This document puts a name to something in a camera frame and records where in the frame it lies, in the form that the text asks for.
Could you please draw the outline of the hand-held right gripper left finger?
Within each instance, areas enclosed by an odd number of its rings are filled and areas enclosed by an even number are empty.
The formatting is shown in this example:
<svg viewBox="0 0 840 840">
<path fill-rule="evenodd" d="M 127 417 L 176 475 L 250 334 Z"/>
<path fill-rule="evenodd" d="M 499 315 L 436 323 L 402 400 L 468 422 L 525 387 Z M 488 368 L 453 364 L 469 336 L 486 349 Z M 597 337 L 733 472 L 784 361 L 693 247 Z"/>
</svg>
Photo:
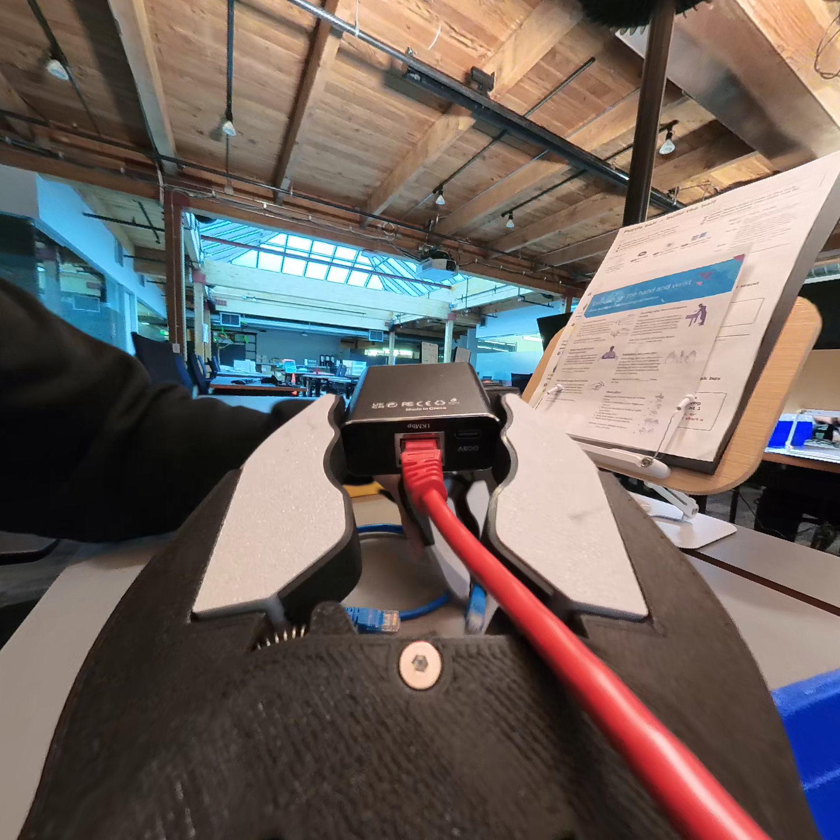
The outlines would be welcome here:
<svg viewBox="0 0 840 840">
<path fill-rule="evenodd" d="M 261 613 L 307 621 L 360 582 L 362 550 L 342 485 L 344 401 L 322 396 L 226 476 L 191 520 L 198 621 Z"/>
</svg>

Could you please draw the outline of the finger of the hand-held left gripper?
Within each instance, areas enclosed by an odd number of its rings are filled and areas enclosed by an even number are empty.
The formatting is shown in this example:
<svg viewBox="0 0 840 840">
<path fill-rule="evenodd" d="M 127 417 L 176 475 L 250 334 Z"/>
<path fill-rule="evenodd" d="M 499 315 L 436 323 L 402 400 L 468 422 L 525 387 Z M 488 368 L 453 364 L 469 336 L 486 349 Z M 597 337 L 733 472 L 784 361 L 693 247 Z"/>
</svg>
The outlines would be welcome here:
<svg viewBox="0 0 840 840">
<path fill-rule="evenodd" d="M 402 529 L 411 555 L 415 560 L 429 560 L 428 550 L 434 545 L 434 536 L 426 514 L 411 501 L 403 478 L 397 475 L 376 475 L 375 481 L 397 506 Z"/>
<path fill-rule="evenodd" d="M 483 526 L 491 492 L 491 476 L 453 476 L 453 510 L 466 526 Z"/>
</svg>

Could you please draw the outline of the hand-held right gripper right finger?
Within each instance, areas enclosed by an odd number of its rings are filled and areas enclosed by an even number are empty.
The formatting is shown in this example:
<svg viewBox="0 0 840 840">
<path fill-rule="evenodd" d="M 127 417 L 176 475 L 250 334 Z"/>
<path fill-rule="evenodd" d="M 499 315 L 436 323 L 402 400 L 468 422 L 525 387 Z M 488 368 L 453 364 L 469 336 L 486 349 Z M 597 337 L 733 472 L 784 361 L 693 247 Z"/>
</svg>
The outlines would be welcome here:
<svg viewBox="0 0 840 840">
<path fill-rule="evenodd" d="M 588 454 L 516 393 L 497 396 L 490 546 L 562 612 L 643 621 L 649 610 Z"/>
</svg>

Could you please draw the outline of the black network switch box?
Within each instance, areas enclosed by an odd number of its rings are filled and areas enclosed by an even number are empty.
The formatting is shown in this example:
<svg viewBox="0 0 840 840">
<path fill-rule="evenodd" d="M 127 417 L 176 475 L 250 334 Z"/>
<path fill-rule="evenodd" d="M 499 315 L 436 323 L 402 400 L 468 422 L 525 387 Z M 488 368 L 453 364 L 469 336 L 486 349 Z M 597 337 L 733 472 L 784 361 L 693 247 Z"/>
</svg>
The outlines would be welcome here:
<svg viewBox="0 0 840 840">
<path fill-rule="evenodd" d="M 396 475 L 406 441 L 435 438 L 446 473 L 490 469 L 500 420 L 468 363 L 381 365 L 363 373 L 341 428 L 353 476 Z"/>
</svg>

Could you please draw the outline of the blue plastic bin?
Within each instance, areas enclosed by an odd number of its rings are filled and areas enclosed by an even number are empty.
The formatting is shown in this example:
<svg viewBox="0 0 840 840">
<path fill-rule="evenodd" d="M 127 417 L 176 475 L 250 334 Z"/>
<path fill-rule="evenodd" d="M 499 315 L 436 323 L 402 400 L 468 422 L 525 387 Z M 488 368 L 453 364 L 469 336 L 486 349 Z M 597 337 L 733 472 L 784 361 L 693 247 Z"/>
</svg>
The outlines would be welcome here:
<svg viewBox="0 0 840 840">
<path fill-rule="evenodd" d="M 772 689 L 815 824 L 839 838 L 839 671 Z"/>
</svg>

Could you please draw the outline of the person's left forearm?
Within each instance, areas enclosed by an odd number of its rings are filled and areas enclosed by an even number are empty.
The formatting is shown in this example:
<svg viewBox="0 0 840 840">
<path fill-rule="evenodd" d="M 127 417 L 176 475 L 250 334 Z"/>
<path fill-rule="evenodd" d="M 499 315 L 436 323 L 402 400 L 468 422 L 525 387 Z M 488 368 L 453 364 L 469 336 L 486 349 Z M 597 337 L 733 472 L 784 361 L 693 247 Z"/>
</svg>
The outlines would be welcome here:
<svg viewBox="0 0 840 840">
<path fill-rule="evenodd" d="M 177 530 L 309 405 L 267 413 L 152 383 L 131 355 L 1 281 L 1 529 L 105 543 Z"/>
</svg>

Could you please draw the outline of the printed instruction sheet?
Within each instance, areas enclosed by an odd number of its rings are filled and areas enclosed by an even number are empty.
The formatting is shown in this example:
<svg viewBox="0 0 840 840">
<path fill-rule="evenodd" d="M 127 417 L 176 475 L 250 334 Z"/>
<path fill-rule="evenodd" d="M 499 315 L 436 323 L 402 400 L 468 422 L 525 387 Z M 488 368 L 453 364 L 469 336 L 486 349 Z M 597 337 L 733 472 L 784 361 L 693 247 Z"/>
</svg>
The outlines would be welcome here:
<svg viewBox="0 0 840 840">
<path fill-rule="evenodd" d="M 528 402 L 582 442 L 713 470 L 838 208 L 835 152 L 622 228 Z"/>
</svg>

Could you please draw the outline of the brown board document stand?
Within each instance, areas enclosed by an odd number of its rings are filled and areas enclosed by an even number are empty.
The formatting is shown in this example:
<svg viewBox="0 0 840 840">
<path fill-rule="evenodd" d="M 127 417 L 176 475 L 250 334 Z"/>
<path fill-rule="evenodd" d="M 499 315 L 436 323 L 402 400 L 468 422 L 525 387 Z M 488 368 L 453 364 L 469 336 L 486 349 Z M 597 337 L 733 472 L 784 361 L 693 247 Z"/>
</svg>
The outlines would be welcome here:
<svg viewBox="0 0 840 840">
<path fill-rule="evenodd" d="M 734 488 L 756 469 L 821 327 L 815 306 L 799 299 L 798 295 L 728 445 L 717 466 L 709 472 L 670 465 L 657 455 L 604 447 L 567 435 L 588 454 L 595 466 L 643 480 L 647 487 L 670 502 L 673 510 L 680 510 L 683 520 L 693 519 L 697 504 L 689 501 L 689 497 Z M 558 334 L 552 349 L 544 355 L 540 367 L 542 374 L 559 340 Z"/>
</svg>

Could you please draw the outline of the black ceiling pipe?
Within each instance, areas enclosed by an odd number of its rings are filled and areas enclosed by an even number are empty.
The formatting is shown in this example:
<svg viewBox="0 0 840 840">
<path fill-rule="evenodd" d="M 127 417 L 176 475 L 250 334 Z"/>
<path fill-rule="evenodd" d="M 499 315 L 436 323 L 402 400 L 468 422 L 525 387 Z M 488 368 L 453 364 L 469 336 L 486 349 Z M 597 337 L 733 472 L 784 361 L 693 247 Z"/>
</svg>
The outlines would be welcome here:
<svg viewBox="0 0 840 840">
<path fill-rule="evenodd" d="M 468 131 L 460 124 L 467 121 L 487 123 L 505 134 L 519 138 L 527 144 L 540 146 L 543 151 L 558 156 L 562 161 L 570 163 L 574 168 L 594 175 L 605 184 L 618 186 L 626 191 L 629 187 L 629 176 L 614 169 L 611 165 L 590 152 L 561 138 L 537 123 L 526 119 L 514 111 L 500 105 L 484 94 L 465 86 L 456 79 L 442 73 L 422 62 L 414 55 L 401 53 L 396 48 L 374 38 L 368 33 L 356 30 L 347 21 L 327 12 L 325 9 L 304 1 L 293 1 L 291 4 L 300 10 L 327 23 L 341 34 L 350 35 L 362 44 L 395 60 L 398 65 L 407 69 L 406 79 L 414 86 L 432 93 L 436 98 L 447 101 L 452 108 L 442 115 L 435 126 L 429 130 L 415 151 L 410 152 L 397 166 L 393 173 L 384 179 L 375 190 L 368 208 L 361 214 L 363 217 L 378 217 L 398 196 L 403 187 L 409 183 L 416 173 L 427 164 L 436 160 L 457 138 Z"/>
</svg>

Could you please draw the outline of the black pole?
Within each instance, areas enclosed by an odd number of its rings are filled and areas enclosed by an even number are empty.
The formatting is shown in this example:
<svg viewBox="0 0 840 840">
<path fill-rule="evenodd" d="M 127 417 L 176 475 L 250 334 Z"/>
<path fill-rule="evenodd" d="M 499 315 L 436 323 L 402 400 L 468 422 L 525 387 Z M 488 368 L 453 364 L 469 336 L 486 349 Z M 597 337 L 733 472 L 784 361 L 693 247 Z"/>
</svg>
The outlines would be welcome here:
<svg viewBox="0 0 840 840">
<path fill-rule="evenodd" d="M 641 224 L 648 215 L 675 11 L 674 2 L 656 2 L 647 31 L 623 227 Z"/>
</svg>

